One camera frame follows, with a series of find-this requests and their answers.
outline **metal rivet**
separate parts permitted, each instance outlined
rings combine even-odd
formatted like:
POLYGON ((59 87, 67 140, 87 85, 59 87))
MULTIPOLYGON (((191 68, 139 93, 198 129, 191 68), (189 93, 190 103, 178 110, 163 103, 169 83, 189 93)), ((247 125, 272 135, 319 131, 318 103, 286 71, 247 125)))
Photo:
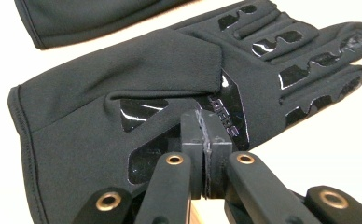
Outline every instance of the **metal rivet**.
POLYGON ((100 197, 96 202, 96 207, 102 212, 111 211, 118 207, 122 197, 116 192, 107 192, 100 197))
POLYGON ((184 158, 182 158, 181 156, 173 155, 169 156, 166 161, 171 165, 179 165, 184 161, 184 158))
POLYGON ((254 163, 255 159, 252 156, 241 154, 237 156, 237 161, 242 164, 252 164, 254 163))
POLYGON ((326 203, 327 205, 338 208, 338 209, 344 209, 349 206, 349 203, 347 200, 342 197, 339 193, 329 191, 329 190, 323 190, 320 192, 320 199, 326 203), (328 196, 334 197, 338 200, 338 202, 335 202, 333 200, 330 200, 328 196))

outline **glove finger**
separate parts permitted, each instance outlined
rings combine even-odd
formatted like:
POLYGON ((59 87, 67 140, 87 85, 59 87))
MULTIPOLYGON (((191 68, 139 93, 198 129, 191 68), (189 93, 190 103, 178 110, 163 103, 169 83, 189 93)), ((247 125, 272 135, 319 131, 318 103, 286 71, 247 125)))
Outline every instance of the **glove finger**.
POLYGON ((337 103, 362 85, 362 66, 348 65, 331 76, 280 98, 285 126, 292 126, 325 107, 337 103))
POLYGON ((171 28, 184 33, 208 32, 237 41, 275 21, 280 14, 276 5, 270 1, 245 1, 180 22, 171 28))
POLYGON ((267 62, 306 45, 318 36, 315 27, 298 21, 274 23, 264 31, 268 34, 258 33, 261 36, 250 36, 245 41, 259 59, 267 62))
POLYGON ((287 95, 361 58, 362 23, 350 22, 321 30, 311 43, 271 62, 285 61, 278 76, 287 95))

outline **glove cuff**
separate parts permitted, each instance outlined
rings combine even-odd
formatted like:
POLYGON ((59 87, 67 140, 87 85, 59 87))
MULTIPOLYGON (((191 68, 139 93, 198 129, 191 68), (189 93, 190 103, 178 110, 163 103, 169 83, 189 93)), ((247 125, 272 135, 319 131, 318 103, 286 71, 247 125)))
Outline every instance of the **glove cuff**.
POLYGON ((27 32, 38 49, 75 44, 110 34, 190 0, 77 1, 15 0, 27 32))

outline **black fabric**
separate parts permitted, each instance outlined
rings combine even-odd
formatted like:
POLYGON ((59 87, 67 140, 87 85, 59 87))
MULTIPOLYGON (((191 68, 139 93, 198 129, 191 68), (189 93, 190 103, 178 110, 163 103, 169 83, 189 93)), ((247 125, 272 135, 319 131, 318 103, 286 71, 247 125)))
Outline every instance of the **black fabric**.
POLYGON ((239 150, 262 144, 357 89, 362 66, 350 63, 360 58, 362 23, 317 30, 269 1, 244 1, 15 87, 8 104, 34 222, 73 223, 110 187, 137 198, 159 156, 179 150, 190 109, 215 111, 247 143, 239 150))
POLYGON ((35 47, 49 49, 110 34, 189 0, 15 0, 35 47))

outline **white background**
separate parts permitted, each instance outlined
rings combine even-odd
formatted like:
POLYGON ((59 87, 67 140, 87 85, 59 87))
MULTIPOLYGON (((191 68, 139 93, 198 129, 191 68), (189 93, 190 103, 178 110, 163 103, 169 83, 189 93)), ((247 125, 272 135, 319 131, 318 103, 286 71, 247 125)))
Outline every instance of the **white background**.
MULTIPOLYGON (((19 137, 7 109, 11 87, 75 57, 234 2, 194 1, 112 35, 42 51, 35 49, 14 2, 0 0, 0 223, 32 223, 24 194, 19 137)), ((274 2, 293 18, 317 28, 362 21, 362 0, 352 4, 344 0, 274 2)), ((305 195, 309 187, 328 185, 362 203, 362 87, 253 152, 299 194, 305 195)), ((198 202, 195 206, 204 223, 227 222, 222 202, 198 202)))

